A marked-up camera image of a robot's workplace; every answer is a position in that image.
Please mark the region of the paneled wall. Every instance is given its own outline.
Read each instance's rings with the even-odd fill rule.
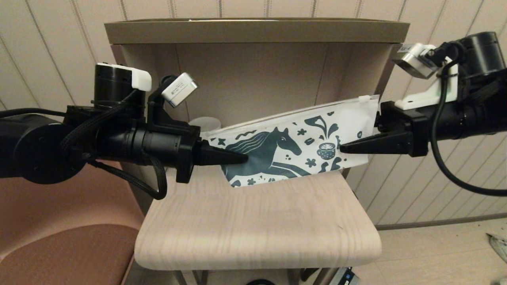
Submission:
[[[0,0],[0,109],[64,111],[89,104],[96,62],[114,62],[103,24],[142,18],[346,17],[410,22],[406,42],[439,45],[497,32],[507,53],[507,0]],[[383,100],[424,90],[395,67]],[[505,134],[440,143],[460,178],[506,187]],[[375,224],[445,220],[507,212],[507,198],[459,189],[423,158],[373,155],[347,179]]]

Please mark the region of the black cable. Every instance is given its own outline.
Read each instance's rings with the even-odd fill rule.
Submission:
[[[505,83],[501,80],[495,80],[474,92],[472,95],[466,98],[465,102],[469,104],[481,104],[491,96],[495,95],[499,90],[502,89],[504,85]]]
[[[60,116],[65,117],[66,113],[52,111],[41,108],[20,108],[20,109],[12,109],[6,111],[0,111],[0,118],[12,117],[17,115],[25,115],[25,114],[44,114],[44,115],[52,115],[52,116]]]
[[[177,78],[177,77],[176,77],[176,76],[174,76],[174,75],[166,75],[166,76],[162,77],[162,79],[160,80],[160,82],[159,82],[159,86],[162,86],[162,84],[163,84],[166,80],[168,80],[168,79],[171,79],[172,81],[174,81],[174,80],[176,80],[176,78]]]
[[[247,285],[275,285],[275,283],[266,279],[257,279],[249,282]]]
[[[471,184],[466,183],[465,181],[459,179],[456,177],[446,166],[445,162],[442,159],[442,156],[440,155],[439,145],[437,141],[437,125],[438,121],[440,119],[440,115],[442,114],[442,110],[444,109],[445,100],[447,97],[447,84],[449,81],[449,69],[457,64],[461,60],[461,56],[463,54],[463,46],[460,46],[459,43],[451,42],[453,46],[456,46],[458,49],[458,56],[456,59],[448,63],[442,68],[442,83],[441,83],[441,89],[440,89],[440,101],[437,106],[437,111],[434,114],[433,122],[431,125],[431,131],[430,131],[430,141],[431,141],[431,149],[433,150],[433,156],[435,157],[435,160],[437,162],[437,165],[440,168],[440,171],[454,184],[458,185],[459,187],[466,189],[468,191],[474,192],[476,194],[481,195],[488,195],[488,196],[497,196],[497,197],[506,197],[507,196],[507,190],[498,190],[498,189],[486,189],[478,186],[474,186]]]
[[[97,168],[103,169],[113,175],[118,176],[121,179],[124,179],[130,183],[132,183],[134,186],[138,187],[139,189],[145,191],[150,196],[152,196],[156,200],[161,200],[167,195],[167,180],[165,177],[165,174],[163,175],[163,181],[161,180],[160,176],[157,172],[157,182],[159,184],[159,191],[155,191],[155,189],[151,188],[148,184],[146,184],[144,181],[138,179],[137,177],[131,175],[130,173],[127,173],[121,169],[118,169],[116,167],[112,167],[110,165],[104,164],[102,162],[98,161],[88,161],[88,164],[95,166]]]
[[[133,94],[136,92],[134,89],[127,97],[125,97],[121,102],[127,102]],[[74,130],[72,130],[68,135],[66,135],[62,141],[60,142],[60,151],[62,155],[67,158],[69,155],[70,148],[75,145],[80,139],[82,139],[85,135],[88,134],[89,131],[95,129],[100,126],[105,121],[113,118],[117,113],[123,111],[127,108],[127,104],[121,104],[115,106],[104,113],[101,113],[93,118],[88,119],[81,125],[77,126]]]
[[[154,199],[160,200],[167,195],[167,176],[165,175],[165,167],[164,164],[156,157],[148,154],[144,149],[141,149],[142,154],[150,159],[152,162],[153,168],[155,169],[155,174],[157,176],[157,184],[159,191],[156,196],[150,194]]]
[[[301,281],[306,282],[320,268],[305,268],[300,271]]]

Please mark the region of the plastic bag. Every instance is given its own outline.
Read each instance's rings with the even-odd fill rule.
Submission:
[[[279,181],[358,166],[366,154],[342,154],[340,144],[370,136],[379,96],[312,106],[207,134],[209,144],[248,154],[248,162],[222,165],[233,187]]]

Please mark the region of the black cylinder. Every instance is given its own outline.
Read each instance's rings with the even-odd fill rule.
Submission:
[[[180,159],[181,136],[146,130],[145,124],[136,127],[110,124],[97,132],[96,151],[101,159],[151,165],[142,153],[159,159],[165,166],[177,167]]]
[[[418,112],[425,114],[427,118],[432,118],[436,110],[436,105],[425,106],[417,109]],[[463,113],[463,108],[461,106],[455,102],[446,103],[437,126],[438,140],[460,138],[465,127],[464,118],[465,114]],[[470,118],[467,123],[472,123],[474,120],[475,117],[473,120]]]
[[[495,32],[481,32],[459,40],[465,47],[465,79],[488,75],[505,68],[502,51]]]
[[[139,119],[144,116],[145,92],[132,88],[132,71],[97,64],[95,66],[95,95],[93,104],[95,108],[108,110],[117,106],[130,93],[126,112],[122,116]]]
[[[34,183],[58,183],[76,175],[84,161],[68,162],[59,143],[72,127],[40,115],[0,119],[0,177],[24,177]]]

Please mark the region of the electronic device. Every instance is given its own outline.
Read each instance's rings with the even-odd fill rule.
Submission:
[[[352,267],[340,267],[329,285],[358,285],[360,278],[352,272]]]
[[[507,69],[494,32],[443,43],[403,45],[394,62],[410,75],[428,79],[428,90],[380,104],[375,127],[380,134],[340,146],[343,153],[425,156],[428,142],[442,173],[478,194],[507,196],[507,190],[484,189],[453,175],[443,162],[438,140],[460,139],[507,130]]]
[[[98,63],[93,106],[68,106],[66,113],[34,108],[0,112],[0,177],[53,184],[89,163],[162,199],[167,193],[165,166],[176,168],[176,182],[188,183],[194,165],[247,161],[247,155],[211,147],[199,136],[200,127],[173,120],[163,109],[165,101],[177,106],[197,88],[187,73],[161,80],[148,98],[145,118],[144,97],[151,88],[152,78],[144,70]],[[159,189],[96,159],[153,165]]]

